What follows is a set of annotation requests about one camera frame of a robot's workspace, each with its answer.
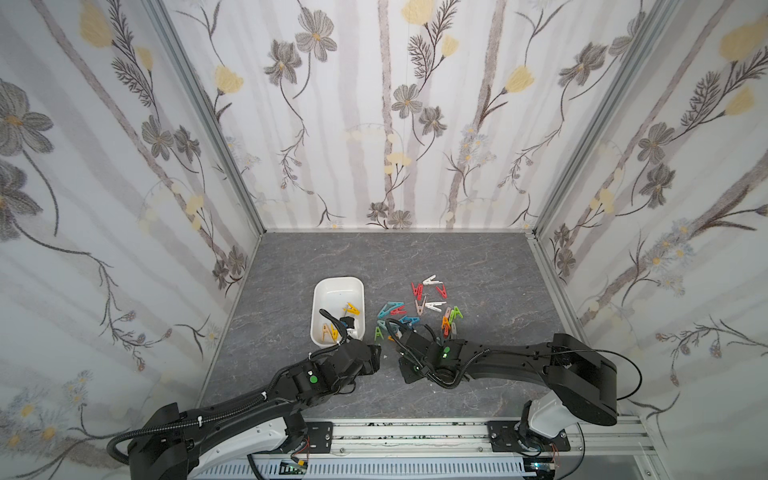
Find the white plastic storage box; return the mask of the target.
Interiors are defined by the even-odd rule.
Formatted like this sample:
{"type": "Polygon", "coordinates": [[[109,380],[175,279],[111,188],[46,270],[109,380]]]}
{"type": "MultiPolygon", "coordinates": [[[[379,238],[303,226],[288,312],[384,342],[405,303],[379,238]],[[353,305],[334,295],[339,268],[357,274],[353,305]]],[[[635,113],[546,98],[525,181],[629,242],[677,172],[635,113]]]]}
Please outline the white plastic storage box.
{"type": "Polygon", "coordinates": [[[360,315],[353,317],[365,321],[365,292],[363,282],[360,279],[351,276],[331,277],[317,283],[313,292],[310,324],[310,339],[315,345],[318,347],[330,347],[333,343],[321,341],[321,327],[324,324],[335,326],[320,313],[320,309],[327,311],[330,315],[340,320],[341,317],[347,316],[343,312],[343,308],[347,303],[352,303],[361,312],[360,315]]]}

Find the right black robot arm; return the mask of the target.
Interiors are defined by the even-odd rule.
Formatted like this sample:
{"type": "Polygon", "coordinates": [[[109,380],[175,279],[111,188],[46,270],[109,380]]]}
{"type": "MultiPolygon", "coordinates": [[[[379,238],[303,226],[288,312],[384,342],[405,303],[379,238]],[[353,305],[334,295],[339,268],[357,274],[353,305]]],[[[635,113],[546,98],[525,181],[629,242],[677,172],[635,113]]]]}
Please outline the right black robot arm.
{"type": "Polygon", "coordinates": [[[531,383],[549,392],[524,404],[511,426],[490,427],[492,447],[534,457],[568,451],[565,430],[589,423],[612,427],[618,403],[635,395],[643,384],[636,364],[636,386],[618,393],[618,369],[604,349],[592,349],[566,333],[534,345],[494,346],[464,339],[440,340],[427,325],[425,336],[408,324],[388,318],[379,322],[397,345],[403,380],[426,379],[446,390],[477,379],[531,383]]]}

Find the tan clothespin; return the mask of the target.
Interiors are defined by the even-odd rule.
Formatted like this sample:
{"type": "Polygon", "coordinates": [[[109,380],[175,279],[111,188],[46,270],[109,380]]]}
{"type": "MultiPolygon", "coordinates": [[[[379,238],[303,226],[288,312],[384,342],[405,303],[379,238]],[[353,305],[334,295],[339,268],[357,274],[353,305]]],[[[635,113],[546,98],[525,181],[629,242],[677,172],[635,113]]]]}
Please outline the tan clothespin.
{"type": "Polygon", "coordinates": [[[334,342],[337,343],[340,339],[340,333],[336,327],[330,324],[324,324],[321,327],[321,341],[325,343],[334,342]]]}

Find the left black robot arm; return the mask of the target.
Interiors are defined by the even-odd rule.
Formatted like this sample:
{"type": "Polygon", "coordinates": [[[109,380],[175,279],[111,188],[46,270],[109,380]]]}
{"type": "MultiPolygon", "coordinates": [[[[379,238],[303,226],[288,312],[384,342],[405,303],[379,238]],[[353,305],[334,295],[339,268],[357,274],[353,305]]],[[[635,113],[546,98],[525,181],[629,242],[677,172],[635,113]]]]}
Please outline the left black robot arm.
{"type": "Polygon", "coordinates": [[[133,479],[189,479],[247,454],[287,453],[308,438],[304,410],[321,405],[378,372],[381,348],[350,337],[279,369],[264,386],[215,404],[158,409],[145,425],[111,438],[106,450],[133,479]]]}

